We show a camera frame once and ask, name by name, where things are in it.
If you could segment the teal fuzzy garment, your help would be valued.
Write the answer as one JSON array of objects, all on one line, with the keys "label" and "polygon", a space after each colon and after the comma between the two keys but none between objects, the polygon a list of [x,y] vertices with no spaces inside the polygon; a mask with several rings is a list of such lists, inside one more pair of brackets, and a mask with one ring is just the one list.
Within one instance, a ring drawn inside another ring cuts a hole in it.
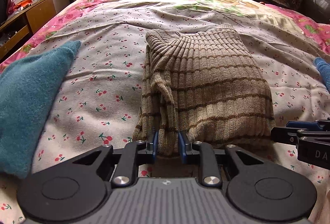
[{"label": "teal fuzzy garment", "polygon": [[28,175],[41,131],[80,46],[80,41],[67,41],[19,59],[1,73],[1,172],[19,179]]}]

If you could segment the blue knit garment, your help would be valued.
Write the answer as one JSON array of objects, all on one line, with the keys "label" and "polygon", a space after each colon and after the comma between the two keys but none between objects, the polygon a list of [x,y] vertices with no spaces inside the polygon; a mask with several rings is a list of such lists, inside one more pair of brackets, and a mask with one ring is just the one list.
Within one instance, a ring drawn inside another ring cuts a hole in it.
[{"label": "blue knit garment", "polygon": [[322,77],[323,84],[330,91],[330,64],[320,57],[315,58],[314,64]]}]

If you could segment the beige striped knit sweater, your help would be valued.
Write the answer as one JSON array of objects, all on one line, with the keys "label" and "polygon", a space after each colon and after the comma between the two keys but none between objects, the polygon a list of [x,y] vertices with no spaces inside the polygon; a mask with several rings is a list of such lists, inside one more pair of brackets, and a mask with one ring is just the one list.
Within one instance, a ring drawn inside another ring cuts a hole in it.
[{"label": "beige striped knit sweater", "polygon": [[213,146],[259,143],[275,125],[272,95],[230,24],[196,33],[151,30],[135,140],[158,132],[158,152],[178,150],[178,134]]}]

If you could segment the orange item on cabinet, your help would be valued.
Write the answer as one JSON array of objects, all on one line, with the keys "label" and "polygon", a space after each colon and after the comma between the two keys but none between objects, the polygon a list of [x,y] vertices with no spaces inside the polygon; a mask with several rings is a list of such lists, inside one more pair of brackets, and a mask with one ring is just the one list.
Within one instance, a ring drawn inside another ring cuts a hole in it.
[{"label": "orange item on cabinet", "polygon": [[17,4],[15,4],[15,6],[13,7],[13,11],[16,12],[16,11],[24,10],[28,8],[30,5],[32,5],[32,0],[22,0]]}]

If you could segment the pink floral bed quilt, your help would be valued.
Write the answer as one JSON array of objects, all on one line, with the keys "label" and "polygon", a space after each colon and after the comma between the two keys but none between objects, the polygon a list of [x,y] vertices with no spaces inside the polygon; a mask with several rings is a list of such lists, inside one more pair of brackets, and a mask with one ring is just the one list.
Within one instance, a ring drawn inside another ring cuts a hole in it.
[{"label": "pink floral bed quilt", "polygon": [[316,23],[298,12],[271,4],[260,4],[253,0],[76,0],[43,25],[17,52],[7,60],[3,60],[1,70],[15,60],[26,57],[32,49],[75,20],[96,15],[98,10],[104,17],[105,13],[111,9],[124,9],[124,13],[128,14],[130,8],[139,7],[174,9],[177,12],[180,10],[197,10],[206,13],[216,11],[228,19],[236,15],[246,18],[249,22],[252,20],[269,22],[288,32],[302,34],[308,43],[321,50],[321,57],[329,59],[329,25]]}]

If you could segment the wooden side cabinet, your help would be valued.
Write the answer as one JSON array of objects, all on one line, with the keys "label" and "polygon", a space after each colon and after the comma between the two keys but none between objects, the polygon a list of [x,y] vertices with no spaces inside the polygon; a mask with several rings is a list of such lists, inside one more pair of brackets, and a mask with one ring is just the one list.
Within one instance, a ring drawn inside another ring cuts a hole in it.
[{"label": "wooden side cabinet", "polygon": [[1,25],[1,61],[6,60],[57,14],[53,0],[38,0]]}]

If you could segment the cherry print grey sheet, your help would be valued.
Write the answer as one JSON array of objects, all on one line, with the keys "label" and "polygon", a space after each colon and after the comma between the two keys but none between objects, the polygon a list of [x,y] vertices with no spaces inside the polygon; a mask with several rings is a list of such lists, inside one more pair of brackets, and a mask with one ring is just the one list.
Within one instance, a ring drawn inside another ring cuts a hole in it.
[{"label": "cherry print grey sheet", "polygon": [[81,41],[55,98],[33,158],[37,172],[109,140],[131,141],[138,122],[145,48],[151,29],[196,33],[231,24],[269,83],[275,121],[315,121],[329,116],[329,92],[314,66],[326,58],[291,19],[270,8],[241,14],[190,8],[97,8],[61,26],[48,24],[35,37],[32,55],[66,41]]}]

